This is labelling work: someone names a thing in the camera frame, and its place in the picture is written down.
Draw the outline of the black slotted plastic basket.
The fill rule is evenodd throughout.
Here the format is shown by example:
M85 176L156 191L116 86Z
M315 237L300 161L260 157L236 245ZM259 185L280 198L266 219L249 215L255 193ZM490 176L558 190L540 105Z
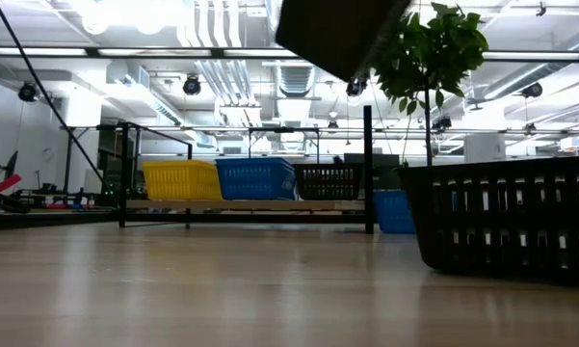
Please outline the black slotted plastic basket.
M579 157L402 168L422 260L579 283Z
M359 164L295 164L302 200L356 200L362 167Z
M349 82L379 38L399 26L411 0L283 0L276 43Z

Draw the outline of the black computer monitor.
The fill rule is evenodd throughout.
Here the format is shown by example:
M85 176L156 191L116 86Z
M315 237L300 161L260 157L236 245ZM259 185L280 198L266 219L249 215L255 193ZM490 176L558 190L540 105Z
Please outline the black computer monitor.
M401 180L396 169L401 167L400 156L397 154L372 154L373 164L373 189L374 190L398 190L401 189ZM364 155L362 153L345 153L344 162L359 164L363 167Z

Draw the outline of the small green leafy tree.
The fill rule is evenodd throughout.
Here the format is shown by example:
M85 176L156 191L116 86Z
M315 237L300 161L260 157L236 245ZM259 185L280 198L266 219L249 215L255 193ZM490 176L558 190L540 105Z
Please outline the small green leafy tree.
M489 50L480 31L478 13L433 2L434 17L421 21L419 13L406 13L392 32L375 46L368 63L377 85L399 111L411 117L424 111L427 165L433 164L431 111L441 110L445 95L465 97L461 82L480 67Z

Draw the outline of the white cylindrical appliance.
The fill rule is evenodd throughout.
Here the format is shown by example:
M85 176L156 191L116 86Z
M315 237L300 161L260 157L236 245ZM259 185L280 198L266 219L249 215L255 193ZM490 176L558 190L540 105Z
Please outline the white cylindrical appliance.
M506 160L505 137L499 133L471 134L463 139L465 163Z

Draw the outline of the black stand with rod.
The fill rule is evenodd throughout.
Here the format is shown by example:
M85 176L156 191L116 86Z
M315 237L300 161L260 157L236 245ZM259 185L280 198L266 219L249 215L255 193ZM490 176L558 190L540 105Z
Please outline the black stand with rod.
M10 178L14 174L18 151L16 150L5 165L0 164L0 172L5 178Z

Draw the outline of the black curved tube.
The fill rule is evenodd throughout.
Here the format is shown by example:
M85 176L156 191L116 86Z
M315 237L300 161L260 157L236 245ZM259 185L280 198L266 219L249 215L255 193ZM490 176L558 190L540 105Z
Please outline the black curved tube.
M31 208L20 200L0 194L0 210L9 213L27 214Z

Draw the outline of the red flat object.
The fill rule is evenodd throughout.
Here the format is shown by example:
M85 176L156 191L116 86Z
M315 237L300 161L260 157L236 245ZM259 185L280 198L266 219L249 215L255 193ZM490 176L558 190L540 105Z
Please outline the red flat object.
M9 178L5 178L2 182L0 182L0 193L14 187L14 185L18 184L22 178L18 174L14 174Z

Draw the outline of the black metal table frame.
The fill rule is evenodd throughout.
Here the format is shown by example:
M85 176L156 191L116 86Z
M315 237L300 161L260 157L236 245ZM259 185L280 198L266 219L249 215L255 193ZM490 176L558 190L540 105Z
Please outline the black metal table frame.
M96 126L65 127L67 134L66 160L64 163L63 191L100 194L106 169L99 166L101 154L115 154L114 149L104 145L103 136L116 139L117 127L112 124Z

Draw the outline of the black table edge rail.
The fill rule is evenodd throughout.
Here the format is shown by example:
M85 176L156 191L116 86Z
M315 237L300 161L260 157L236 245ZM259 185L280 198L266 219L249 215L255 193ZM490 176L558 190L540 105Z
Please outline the black table edge rail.
M116 222L117 220L118 215L114 212L0 214L0 229L56 227Z

